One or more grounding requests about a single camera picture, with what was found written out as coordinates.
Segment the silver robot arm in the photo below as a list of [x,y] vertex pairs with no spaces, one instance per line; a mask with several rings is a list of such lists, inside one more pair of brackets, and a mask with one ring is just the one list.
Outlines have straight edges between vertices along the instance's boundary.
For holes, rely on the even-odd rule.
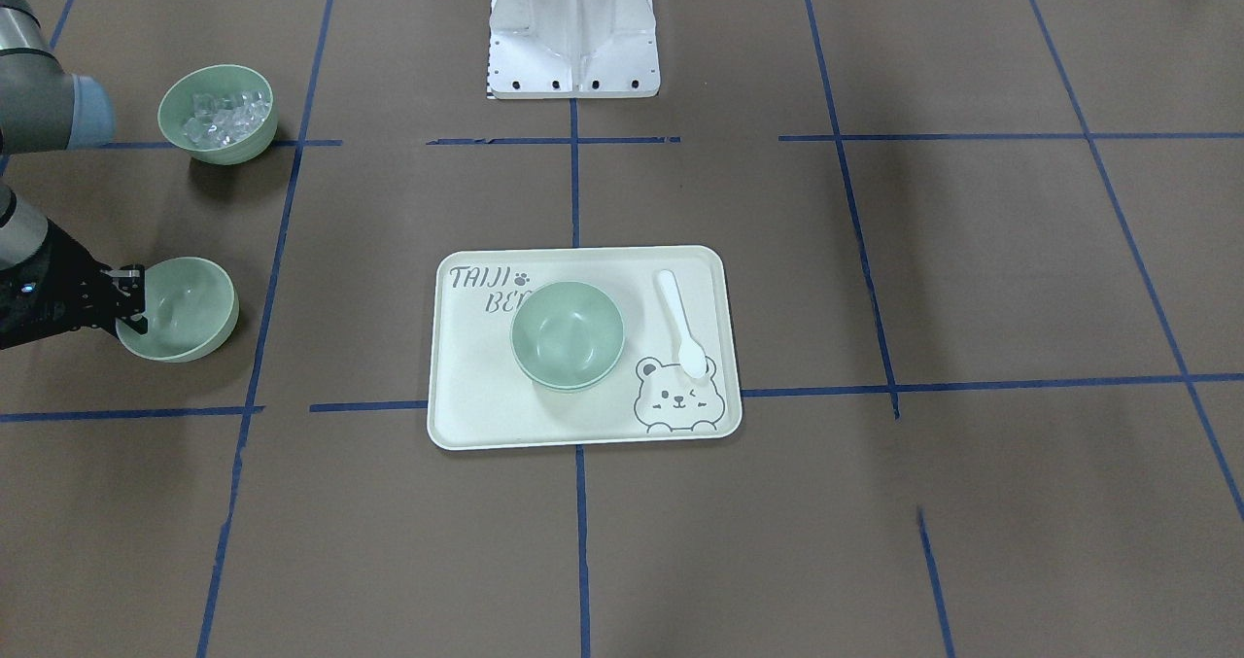
[[[1,0],[2,154],[101,148],[114,136],[111,97],[67,73],[26,0]],[[7,184],[1,200],[2,348],[118,325],[146,335],[142,264],[111,267]]]

